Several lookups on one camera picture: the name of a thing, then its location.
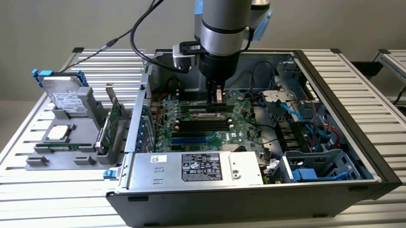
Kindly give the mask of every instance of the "green circuit board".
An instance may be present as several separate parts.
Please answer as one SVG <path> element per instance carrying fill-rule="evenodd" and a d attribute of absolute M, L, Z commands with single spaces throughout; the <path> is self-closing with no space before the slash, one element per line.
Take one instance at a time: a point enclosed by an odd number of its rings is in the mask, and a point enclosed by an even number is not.
<path fill-rule="evenodd" d="M 156 118 L 156 142 L 155 142 L 155 151 L 156 152 L 172 152 L 172 133 L 175 130 L 175 121 L 176 118 L 180 120 L 225 120 L 231 118 L 233 127 L 229 131 L 216 131 L 216 132 L 205 132 L 205 143 L 185 143 L 176 144 L 180 146 L 180 150 L 175 150 L 176 152 L 197 152 L 197 151 L 220 151 L 221 147 L 227 147 L 227 145 L 233 144 L 233 146 L 240 145 L 246 147 L 247 151 L 255 151 L 258 154 L 263 151 L 263 146 L 255 144 L 251 141 L 251 138 L 247 137 L 247 132 L 250 131 L 250 135 L 254 136 L 258 128 L 250 125 L 241 116 L 241 110 L 250 110 L 251 105 L 247 102 L 247 98 L 243 101 L 239 101 L 236 97 L 239 95 L 244 95 L 237 91 L 231 91 L 225 93 L 225 101 L 227 105 L 233 105 L 233 110 L 229 113 L 216 113 L 216 116 L 201 117 L 197 116 L 197 113 L 183 113 L 181 107 L 188 105 L 205 105 L 204 101 L 179 101 L 175 97 L 165 97 L 160 100 L 161 104 L 161 114 L 160 116 L 167 115 L 163 120 Z M 255 118 L 250 118 L 247 116 L 247 120 L 255 123 Z"/>

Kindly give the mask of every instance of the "robotic arm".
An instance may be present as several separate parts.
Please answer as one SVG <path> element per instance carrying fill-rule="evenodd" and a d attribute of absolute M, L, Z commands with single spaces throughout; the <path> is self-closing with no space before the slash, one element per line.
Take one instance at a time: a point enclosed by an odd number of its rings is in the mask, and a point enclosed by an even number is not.
<path fill-rule="evenodd" d="M 188 69 L 199 59 L 209 105 L 225 104 L 221 94 L 225 81 L 235 74 L 243 39 L 248 39 L 247 47 L 254 37 L 260 39 L 271 12 L 267 0 L 196 1 L 196 41 L 173 45 L 173 63 Z"/>

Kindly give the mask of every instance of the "label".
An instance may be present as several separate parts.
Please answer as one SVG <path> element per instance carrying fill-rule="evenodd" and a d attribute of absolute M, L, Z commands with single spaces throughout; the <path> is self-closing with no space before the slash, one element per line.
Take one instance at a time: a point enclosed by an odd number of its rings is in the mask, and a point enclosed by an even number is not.
<path fill-rule="evenodd" d="M 165 162 L 167 156 L 165 155 L 153 155 L 151 156 L 151 163 L 157 163 L 157 162 Z"/>
<path fill-rule="evenodd" d="M 221 181 L 219 153 L 191 153 L 181 155 L 183 181 Z"/>
<path fill-rule="evenodd" d="M 84 113 L 87 110 L 76 93 L 53 93 L 56 106 L 67 113 Z"/>

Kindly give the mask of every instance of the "white wall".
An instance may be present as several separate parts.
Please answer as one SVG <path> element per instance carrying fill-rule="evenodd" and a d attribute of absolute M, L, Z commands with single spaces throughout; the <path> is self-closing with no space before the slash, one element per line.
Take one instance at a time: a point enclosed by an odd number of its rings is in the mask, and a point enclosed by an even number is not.
<path fill-rule="evenodd" d="M 151 0 L 1 0 L 0 99 L 36 100 L 30 69 L 60 69 L 73 47 L 99 48 Z M 406 0 L 272 0 L 272 20 L 254 48 L 339 48 L 351 60 L 378 48 L 406 49 Z M 193 0 L 165 0 L 139 28 L 140 48 L 192 40 Z M 123 39 L 116 48 L 129 48 Z M 398 90 L 395 79 L 375 79 Z"/>

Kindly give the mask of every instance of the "black cable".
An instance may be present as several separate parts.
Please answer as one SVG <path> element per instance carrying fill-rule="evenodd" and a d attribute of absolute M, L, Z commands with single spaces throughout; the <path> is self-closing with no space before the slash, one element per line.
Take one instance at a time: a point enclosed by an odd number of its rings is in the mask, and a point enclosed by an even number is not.
<path fill-rule="evenodd" d="M 247 42 L 246 48 L 240 51 L 240 53 L 243 53 L 248 50 L 252 39 L 254 39 L 254 28 L 250 27 L 248 42 Z"/>
<path fill-rule="evenodd" d="M 149 5 L 149 9 L 152 7 L 155 3 L 155 0 L 152 0 L 151 5 Z M 96 51 L 92 55 L 89 55 L 87 58 L 84 58 L 83 60 L 75 62 L 73 64 L 68 65 L 60 72 L 63 73 L 64 71 L 67 71 L 69 68 L 72 68 L 73 66 L 76 66 L 77 64 L 83 63 L 84 61 L 87 61 L 89 58 L 95 57 L 100 52 L 105 51 L 107 49 L 109 49 L 116 42 L 129 34 L 129 32 L 132 31 L 132 29 L 129 29 L 123 35 L 120 35 L 117 38 L 113 38 L 111 41 L 107 42 L 107 44 L 99 49 L 99 51 Z"/>
<path fill-rule="evenodd" d="M 271 71 L 271 72 L 272 72 L 272 77 L 274 77 L 274 75 L 275 75 L 275 73 L 274 73 L 274 71 L 275 71 L 274 65 L 272 65 L 268 61 L 262 60 L 262 61 L 259 61 L 258 63 L 255 63 L 255 66 L 254 66 L 254 68 L 252 68 L 252 73 L 251 73 L 251 89 L 255 88 L 255 80 L 254 80 L 255 69 L 256 69 L 256 67 L 259 66 L 259 64 L 262 64 L 262 63 L 267 63 L 267 64 L 271 66 L 271 68 L 272 68 L 272 71 Z"/>
<path fill-rule="evenodd" d="M 396 104 L 399 102 L 402 94 L 403 94 L 404 91 L 406 91 L 406 85 L 402 87 L 402 89 L 399 91 L 399 94 L 398 94 L 398 97 L 396 97 L 395 101 L 392 102 L 392 104 Z"/>
<path fill-rule="evenodd" d="M 251 99 L 255 99 L 255 98 L 259 97 L 259 96 L 260 96 L 260 94 L 252 96 L 252 97 L 246 101 L 246 103 L 244 103 L 243 106 L 241 106 L 241 111 L 244 110 L 246 105 L 247 105 L 247 103 L 250 102 L 250 100 L 251 100 Z M 268 128 L 271 128 L 271 129 L 275 129 L 275 128 L 274 128 L 272 126 L 270 126 L 270 125 L 258 124 L 258 123 L 252 123 L 252 122 L 247 121 L 247 119 L 246 119 L 244 116 L 243 116 L 243 120 L 244 120 L 248 124 L 251 124 L 252 126 L 256 126 L 256 127 L 268 127 Z"/>
<path fill-rule="evenodd" d="M 135 32 L 137 30 L 137 27 L 140 25 L 140 23 L 144 21 L 145 17 L 151 14 L 151 12 L 156 9 L 156 7 L 160 5 L 160 3 L 163 3 L 164 0 L 159 0 L 153 5 L 152 7 L 147 10 L 147 12 L 141 15 L 141 17 L 139 18 L 139 20 L 135 22 L 135 25 L 132 27 L 132 30 L 131 30 L 131 33 L 129 33 L 129 45 L 131 45 L 131 48 L 133 50 L 133 52 L 139 55 L 139 57 L 145 60 L 147 62 L 152 63 L 153 65 L 157 65 L 159 67 L 161 67 L 163 69 L 167 69 L 172 72 L 177 72 L 177 73 L 188 73 L 188 70 L 183 70 L 183 69 L 177 69 L 172 66 L 167 66 L 164 65 L 163 63 L 157 62 L 156 60 L 151 59 L 149 57 L 147 57 L 141 52 L 140 50 L 137 49 L 136 45 L 135 45 L 135 41 L 133 41 L 133 38 L 135 38 Z"/>
<path fill-rule="evenodd" d="M 75 62 L 73 64 L 68 65 L 61 71 L 60 73 L 63 73 L 64 71 L 67 71 L 69 68 L 72 68 L 73 66 L 76 66 L 77 64 L 83 63 L 84 61 L 87 61 L 89 58 L 95 57 L 100 52 L 103 52 L 103 50 L 100 49 L 99 51 L 96 51 L 91 56 L 88 56 L 87 58 L 84 58 L 83 60 Z"/>
<path fill-rule="evenodd" d="M 270 140 L 270 141 L 267 141 L 267 142 L 255 142 L 255 140 L 254 140 L 255 135 L 254 135 L 252 138 L 251 138 L 251 142 L 254 142 L 254 143 L 258 144 L 258 145 L 264 145 L 264 144 L 268 144 L 268 143 L 271 143 L 271 142 L 274 142 L 274 141 L 278 140 L 278 139 L 272 139 L 272 140 Z"/>

